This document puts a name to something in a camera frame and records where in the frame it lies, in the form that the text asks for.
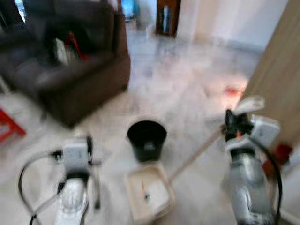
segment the paint tray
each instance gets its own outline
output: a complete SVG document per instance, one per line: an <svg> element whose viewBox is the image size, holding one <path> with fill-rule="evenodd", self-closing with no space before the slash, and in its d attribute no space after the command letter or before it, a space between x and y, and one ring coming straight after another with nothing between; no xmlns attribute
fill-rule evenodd
<svg viewBox="0 0 300 225"><path fill-rule="evenodd" d="M125 177L125 187L135 225L149 224L175 205L174 192L161 164L141 164Z"/></svg>

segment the white floor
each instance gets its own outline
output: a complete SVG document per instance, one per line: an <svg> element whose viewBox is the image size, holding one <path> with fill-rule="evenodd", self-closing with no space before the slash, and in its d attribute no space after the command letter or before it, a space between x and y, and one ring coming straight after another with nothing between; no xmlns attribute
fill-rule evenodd
<svg viewBox="0 0 300 225"><path fill-rule="evenodd" d="M224 93L227 86L244 88L259 60L253 52L212 45L188 44L164 37L147 39L129 32L132 72L127 92L99 107L77 127L94 138L94 157L102 158L102 208L90 207L86 224L133 224L123 178L138 166L126 139L135 121L160 121L168 131L161 161L168 175L185 162L223 119L224 110L239 97ZM42 114L20 93L0 96L1 107L22 125L27 135L0 151L0 218L2 224L29 223L29 215L17 192L17 177L31 154L62 145L73 131ZM174 183L176 206L158 220L160 225L232 225L230 202L222 183L229 158L219 139ZM62 167L51 161L34 164L25 176L24 191L34 206L55 193ZM40 216L43 224L54 224L55 207Z"/></svg>

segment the red stool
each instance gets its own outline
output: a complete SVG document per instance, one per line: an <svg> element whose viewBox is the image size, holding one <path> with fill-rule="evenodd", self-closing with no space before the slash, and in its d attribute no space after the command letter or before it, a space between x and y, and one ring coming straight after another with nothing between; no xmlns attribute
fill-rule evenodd
<svg viewBox="0 0 300 225"><path fill-rule="evenodd" d="M7 132L0 133L0 143L13 134L25 136L25 130L20 127L12 118L10 118L2 109L0 109L0 125L9 128Z"/></svg>

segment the black bucket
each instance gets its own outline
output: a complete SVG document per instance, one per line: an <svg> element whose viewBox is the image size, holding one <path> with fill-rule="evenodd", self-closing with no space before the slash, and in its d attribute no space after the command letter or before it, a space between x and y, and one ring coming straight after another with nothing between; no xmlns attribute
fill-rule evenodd
<svg viewBox="0 0 300 225"><path fill-rule="evenodd" d="M165 128L150 120L135 123L127 132L135 157L140 162L159 160L166 136Z"/></svg>

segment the dark brown sofa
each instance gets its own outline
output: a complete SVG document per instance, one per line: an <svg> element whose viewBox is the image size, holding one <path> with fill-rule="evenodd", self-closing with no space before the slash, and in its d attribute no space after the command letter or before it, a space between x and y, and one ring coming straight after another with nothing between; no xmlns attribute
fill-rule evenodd
<svg viewBox="0 0 300 225"><path fill-rule="evenodd" d="M130 76L125 17L105 0L24 0L30 44L11 56L1 52L1 72L64 124L72 126L99 104L125 90ZM87 60L60 64L53 40L72 31Z"/></svg>

